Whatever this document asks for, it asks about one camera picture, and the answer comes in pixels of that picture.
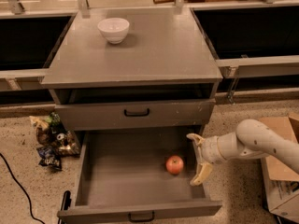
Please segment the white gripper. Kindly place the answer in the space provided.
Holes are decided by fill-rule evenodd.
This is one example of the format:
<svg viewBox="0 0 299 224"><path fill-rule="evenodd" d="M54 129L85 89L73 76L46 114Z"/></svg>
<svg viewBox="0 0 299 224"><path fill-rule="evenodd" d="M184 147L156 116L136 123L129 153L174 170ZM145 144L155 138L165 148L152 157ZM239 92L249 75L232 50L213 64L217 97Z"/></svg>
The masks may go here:
<svg viewBox="0 0 299 224"><path fill-rule="evenodd" d="M213 170L212 164L224 163L225 158L221 155L218 147L218 136L212 136L205 140L197 133L188 133L187 138L192 141L196 159L201 160L203 155L204 160L207 161L197 165L196 174L190 181L191 186L199 186L210 176Z"/></svg>

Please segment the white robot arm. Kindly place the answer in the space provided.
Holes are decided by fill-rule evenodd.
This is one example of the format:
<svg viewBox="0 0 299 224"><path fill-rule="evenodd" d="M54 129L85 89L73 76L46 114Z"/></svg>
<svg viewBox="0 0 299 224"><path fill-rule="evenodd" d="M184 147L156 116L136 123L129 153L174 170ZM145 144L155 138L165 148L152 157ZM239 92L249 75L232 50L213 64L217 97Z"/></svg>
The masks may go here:
<svg viewBox="0 0 299 224"><path fill-rule="evenodd" d="M234 132L225 135L203 138L197 133L188 133L187 138L192 141L197 163L191 186L203 184L215 164L229 160L274 156L299 173L299 145L278 135L256 119L242 120Z"/></svg>

